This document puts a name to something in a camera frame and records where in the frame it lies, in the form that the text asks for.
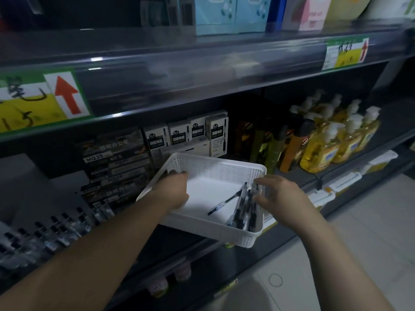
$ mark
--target handwritten price tag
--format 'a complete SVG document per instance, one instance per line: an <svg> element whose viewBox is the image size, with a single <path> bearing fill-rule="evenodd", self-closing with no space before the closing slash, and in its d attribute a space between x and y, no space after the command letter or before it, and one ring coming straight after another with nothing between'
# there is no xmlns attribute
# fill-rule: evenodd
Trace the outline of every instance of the handwritten price tag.
<svg viewBox="0 0 415 311"><path fill-rule="evenodd" d="M342 38L327 42L323 71L348 67L364 62L369 49L369 38Z"/></svg>
<svg viewBox="0 0 415 311"><path fill-rule="evenodd" d="M0 75L0 135L90 116L69 71Z"/></svg>

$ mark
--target forearm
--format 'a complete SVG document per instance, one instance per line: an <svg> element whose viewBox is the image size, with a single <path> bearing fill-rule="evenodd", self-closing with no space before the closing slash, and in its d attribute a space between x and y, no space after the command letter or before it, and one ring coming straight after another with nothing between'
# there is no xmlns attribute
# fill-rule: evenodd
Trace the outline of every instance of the forearm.
<svg viewBox="0 0 415 311"><path fill-rule="evenodd" d="M1 310L101 311L166 212L149 193L0 297Z"/></svg>
<svg viewBox="0 0 415 311"><path fill-rule="evenodd" d="M322 310L393 310L321 215L296 232L308 253Z"/></svg>

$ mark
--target white floor tile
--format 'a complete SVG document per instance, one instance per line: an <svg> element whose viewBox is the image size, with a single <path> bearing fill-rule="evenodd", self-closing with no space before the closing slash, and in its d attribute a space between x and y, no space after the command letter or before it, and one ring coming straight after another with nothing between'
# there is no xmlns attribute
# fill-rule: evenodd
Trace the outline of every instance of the white floor tile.
<svg viewBox="0 0 415 311"><path fill-rule="evenodd" d="M415 266L406 271L386 292L386 297L396 311L415 310Z"/></svg>
<svg viewBox="0 0 415 311"><path fill-rule="evenodd" d="M350 212L415 262L415 180L400 175L359 201Z"/></svg>
<svg viewBox="0 0 415 311"><path fill-rule="evenodd" d="M280 311L257 274L200 311Z"/></svg>
<svg viewBox="0 0 415 311"><path fill-rule="evenodd" d="M319 311L307 253L301 242L258 271L281 311Z"/></svg>
<svg viewBox="0 0 415 311"><path fill-rule="evenodd" d="M339 215L330 223L382 291L410 266L407 259L349 213Z"/></svg>

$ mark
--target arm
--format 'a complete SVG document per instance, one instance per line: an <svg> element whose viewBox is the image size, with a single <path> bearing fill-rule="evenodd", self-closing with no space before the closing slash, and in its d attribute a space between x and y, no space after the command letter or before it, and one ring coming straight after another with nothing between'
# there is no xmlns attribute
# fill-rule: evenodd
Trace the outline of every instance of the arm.
<svg viewBox="0 0 415 311"><path fill-rule="evenodd" d="M101 311L160 219L188 199L186 183L186 173L161 180L133 206L0 296L0 310Z"/></svg>
<svg viewBox="0 0 415 311"><path fill-rule="evenodd" d="M255 180L270 188L269 198L254 199L301 239L310 259L320 307L324 311L393 311L307 195L283 177Z"/></svg>

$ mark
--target person's left arm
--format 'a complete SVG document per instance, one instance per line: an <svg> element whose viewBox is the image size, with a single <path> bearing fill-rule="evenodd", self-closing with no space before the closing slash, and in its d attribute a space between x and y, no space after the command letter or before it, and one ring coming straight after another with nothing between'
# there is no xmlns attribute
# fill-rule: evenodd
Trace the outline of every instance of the person's left arm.
<svg viewBox="0 0 415 311"><path fill-rule="evenodd" d="M0 296L0 310L101 311L161 218L183 205L187 174L159 181L133 206L96 227Z"/></svg>

